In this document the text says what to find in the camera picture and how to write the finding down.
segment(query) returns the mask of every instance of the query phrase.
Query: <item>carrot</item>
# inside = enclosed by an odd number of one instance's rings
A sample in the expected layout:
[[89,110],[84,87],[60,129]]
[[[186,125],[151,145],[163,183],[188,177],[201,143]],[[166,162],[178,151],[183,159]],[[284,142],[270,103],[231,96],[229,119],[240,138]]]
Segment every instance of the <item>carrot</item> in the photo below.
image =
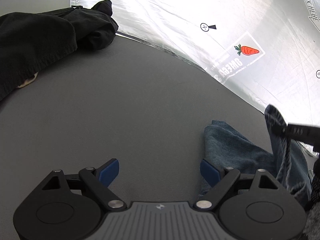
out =
[[257,54],[257,53],[260,52],[257,49],[253,49],[253,48],[250,48],[248,46],[241,46],[240,44],[239,44],[239,46],[235,46],[235,49],[238,50],[238,55],[239,56],[240,56],[241,52],[246,56]]

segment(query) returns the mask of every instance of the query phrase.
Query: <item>blue denim fabric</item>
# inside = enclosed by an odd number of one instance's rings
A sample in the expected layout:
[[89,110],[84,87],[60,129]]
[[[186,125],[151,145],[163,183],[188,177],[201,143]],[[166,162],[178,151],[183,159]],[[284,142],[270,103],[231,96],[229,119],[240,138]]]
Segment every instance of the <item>blue denim fabric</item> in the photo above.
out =
[[[304,206],[310,199],[311,184],[302,148],[298,142],[272,133],[274,124],[286,127],[283,117],[274,106],[269,105],[264,115],[273,154],[254,145],[227,123],[212,121],[212,125],[204,129],[205,158],[220,167],[232,166],[241,173],[255,174],[257,169],[265,169]],[[210,188],[203,179],[199,196]]]

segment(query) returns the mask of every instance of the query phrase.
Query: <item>gray mat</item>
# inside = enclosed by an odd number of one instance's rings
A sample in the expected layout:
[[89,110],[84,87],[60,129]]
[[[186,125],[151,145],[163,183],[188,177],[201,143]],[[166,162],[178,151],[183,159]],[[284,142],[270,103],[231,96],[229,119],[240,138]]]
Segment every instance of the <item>gray mat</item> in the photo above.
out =
[[271,151],[261,112],[151,46],[116,37],[56,62],[0,102],[0,239],[18,239],[13,212],[52,169],[76,173],[117,158],[110,189],[127,203],[193,201],[213,119]]

